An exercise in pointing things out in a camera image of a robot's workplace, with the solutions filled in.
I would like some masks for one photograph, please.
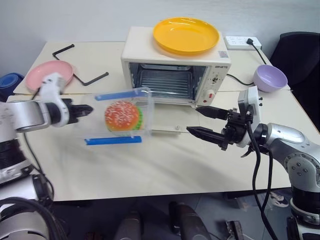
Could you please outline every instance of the toaster oven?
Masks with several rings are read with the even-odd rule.
[[[131,27],[121,55],[129,88],[148,87],[156,103],[210,105],[231,60],[222,37],[200,55],[175,55],[153,39],[152,27]]]

